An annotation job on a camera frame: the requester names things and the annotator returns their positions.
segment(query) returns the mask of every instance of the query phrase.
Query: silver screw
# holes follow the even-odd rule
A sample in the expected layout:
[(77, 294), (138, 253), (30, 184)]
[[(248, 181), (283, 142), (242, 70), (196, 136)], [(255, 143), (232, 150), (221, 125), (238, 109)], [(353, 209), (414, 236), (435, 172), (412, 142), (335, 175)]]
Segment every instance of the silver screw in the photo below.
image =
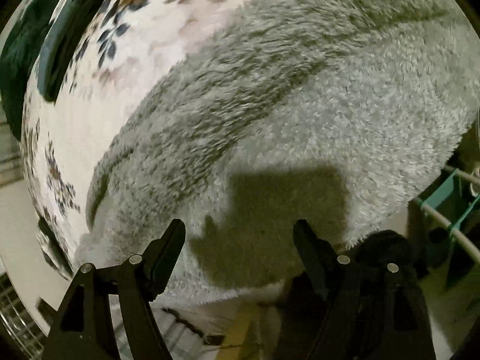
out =
[(133, 266), (140, 264), (142, 262), (142, 257), (140, 254), (134, 254), (128, 259), (129, 263)]
[(346, 266), (347, 264), (350, 263), (350, 258), (348, 256), (345, 256), (345, 254), (340, 254), (337, 257), (337, 261), (342, 264), (343, 266)]
[(82, 272), (83, 274), (88, 273), (92, 270), (92, 267), (93, 267), (93, 265), (90, 264), (89, 262), (87, 262), (86, 264), (83, 264), (80, 267), (80, 272)]
[(387, 269), (393, 274), (397, 273), (398, 272), (398, 265), (391, 262), (390, 264), (387, 265)]

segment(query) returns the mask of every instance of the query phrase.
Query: gray striped cloth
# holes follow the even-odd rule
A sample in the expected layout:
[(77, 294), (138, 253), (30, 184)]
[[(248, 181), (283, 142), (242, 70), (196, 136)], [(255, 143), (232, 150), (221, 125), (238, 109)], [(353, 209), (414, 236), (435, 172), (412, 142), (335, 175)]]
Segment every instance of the gray striped cloth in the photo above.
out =
[(20, 146), (10, 132), (7, 118), (0, 105), (0, 187), (22, 178)]

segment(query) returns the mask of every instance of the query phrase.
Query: gray fleece blanket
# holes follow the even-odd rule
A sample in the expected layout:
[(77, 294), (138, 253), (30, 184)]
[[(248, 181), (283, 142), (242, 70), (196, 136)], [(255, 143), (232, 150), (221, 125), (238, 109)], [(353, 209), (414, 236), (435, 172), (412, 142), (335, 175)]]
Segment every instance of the gray fleece blanket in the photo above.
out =
[(297, 219), (351, 245), (438, 176), (478, 109), (478, 66), (454, 0), (251, 0), (114, 138), (77, 265), (119, 263), (181, 218), (164, 304), (296, 275)]

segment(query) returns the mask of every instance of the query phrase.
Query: wire rack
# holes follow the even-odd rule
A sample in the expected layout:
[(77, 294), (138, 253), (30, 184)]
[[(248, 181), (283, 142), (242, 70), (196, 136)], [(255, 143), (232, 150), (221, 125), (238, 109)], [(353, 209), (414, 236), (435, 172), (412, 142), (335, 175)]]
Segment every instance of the wire rack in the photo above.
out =
[(0, 275), (0, 320), (28, 359), (41, 358), (46, 336), (22, 304), (7, 274)]

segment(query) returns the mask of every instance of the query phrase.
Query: dark green object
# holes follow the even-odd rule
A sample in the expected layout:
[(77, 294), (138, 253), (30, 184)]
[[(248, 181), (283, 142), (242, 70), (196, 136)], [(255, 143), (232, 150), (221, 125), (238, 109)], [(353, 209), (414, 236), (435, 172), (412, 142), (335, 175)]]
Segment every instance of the dark green object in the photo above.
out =
[(0, 56), (0, 94), (13, 136), (22, 133), (23, 98), (33, 64), (50, 29), (59, 0), (33, 0), (15, 23)]
[(66, 0), (40, 51), (37, 87), (46, 101), (57, 100), (68, 64), (103, 1)]

